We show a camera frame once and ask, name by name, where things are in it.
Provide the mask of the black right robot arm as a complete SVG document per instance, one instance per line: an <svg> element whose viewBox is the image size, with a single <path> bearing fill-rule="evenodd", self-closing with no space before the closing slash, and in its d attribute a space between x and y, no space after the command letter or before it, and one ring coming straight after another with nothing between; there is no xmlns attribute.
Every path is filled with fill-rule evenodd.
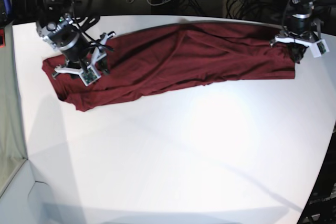
<svg viewBox="0 0 336 224"><path fill-rule="evenodd" d="M92 2L87 1L85 11L90 10ZM99 39L87 34L87 30L100 20L100 15L76 16L77 0L43 0L43 4L44 9L36 21L37 34L65 56L64 64L56 66L51 76L68 74L89 86L102 74L109 74L107 52L114 50L107 42L115 33L103 33Z"/></svg>

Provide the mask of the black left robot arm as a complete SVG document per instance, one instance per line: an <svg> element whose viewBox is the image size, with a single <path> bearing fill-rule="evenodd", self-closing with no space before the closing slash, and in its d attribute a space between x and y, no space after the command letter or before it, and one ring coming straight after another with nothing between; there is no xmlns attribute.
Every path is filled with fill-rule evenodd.
<svg viewBox="0 0 336 224"><path fill-rule="evenodd" d="M290 58L299 64L307 49L314 57L321 57L328 52L328 46L321 38L321 23L314 18L314 2L316 0L287 0L281 19L281 30L269 43L285 44Z"/></svg>

